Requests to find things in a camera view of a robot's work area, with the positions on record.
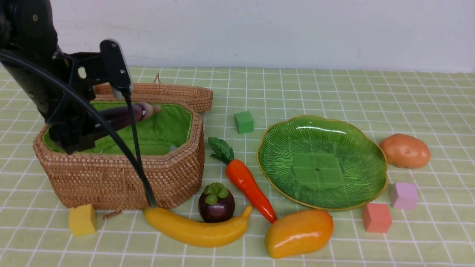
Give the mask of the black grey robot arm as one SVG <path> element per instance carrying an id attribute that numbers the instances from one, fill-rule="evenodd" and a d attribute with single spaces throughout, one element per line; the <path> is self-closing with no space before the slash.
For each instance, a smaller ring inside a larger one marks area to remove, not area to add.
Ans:
<path id="1" fill-rule="evenodd" d="M 82 78 L 85 71 L 99 60 L 98 53 L 63 53 L 54 28 L 49 0 L 1 1 L 1 52 L 34 63 L 50 75 L 68 84 L 90 102 L 95 99 L 93 87 L 105 81 Z M 95 147 L 102 129 L 75 100 L 62 89 L 32 71 L 9 60 L 1 64 L 34 102 L 45 123 L 50 139 L 67 154 Z"/>

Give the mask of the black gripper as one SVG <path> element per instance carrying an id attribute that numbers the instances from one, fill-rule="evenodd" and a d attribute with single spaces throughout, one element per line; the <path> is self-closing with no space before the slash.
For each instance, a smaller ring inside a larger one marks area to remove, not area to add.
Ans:
<path id="1" fill-rule="evenodd" d="M 67 154 L 89 150 L 109 132 L 91 116 L 83 104 L 95 100 L 94 86 L 108 81 L 98 52 L 79 52 L 53 56 L 53 62 L 66 68 L 63 81 L 81 96 L 81 101 L 63 91 L 59 99 L 49 102 L 46 124 L 53 143 Z"/>

